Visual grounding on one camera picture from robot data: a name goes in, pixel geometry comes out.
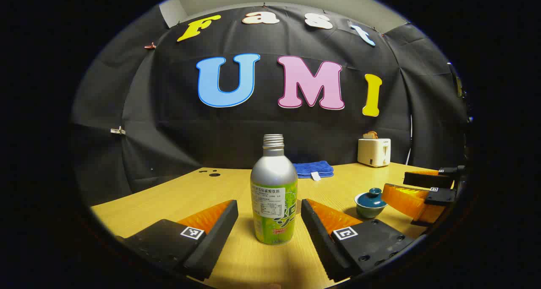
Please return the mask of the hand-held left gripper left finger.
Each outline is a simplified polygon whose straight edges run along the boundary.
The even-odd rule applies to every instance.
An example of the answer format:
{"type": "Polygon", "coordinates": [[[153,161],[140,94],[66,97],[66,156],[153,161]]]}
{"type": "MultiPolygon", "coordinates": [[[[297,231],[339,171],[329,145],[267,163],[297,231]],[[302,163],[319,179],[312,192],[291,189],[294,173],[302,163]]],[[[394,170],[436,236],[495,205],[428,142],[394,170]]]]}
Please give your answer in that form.
{"type": "Polygon", "coordinates": [[[204,281],[237,218],[237,201],[228,200],[178,222],[162,219],[132,236],[116,238],[159,268],[204,281]]]}

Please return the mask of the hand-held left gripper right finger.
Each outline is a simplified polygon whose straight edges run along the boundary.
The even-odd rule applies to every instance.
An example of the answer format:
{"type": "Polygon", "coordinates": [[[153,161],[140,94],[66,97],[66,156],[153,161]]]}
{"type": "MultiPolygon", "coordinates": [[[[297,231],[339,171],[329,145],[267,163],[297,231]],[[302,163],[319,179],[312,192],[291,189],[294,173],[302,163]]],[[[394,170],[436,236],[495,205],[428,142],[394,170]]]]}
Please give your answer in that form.
{"type": "Polygon", "coordinates": [[[301,217],[331,281],[372,274],[417,241],[377,218],[361,221],[314,200],[301,201],[301,217]]]}

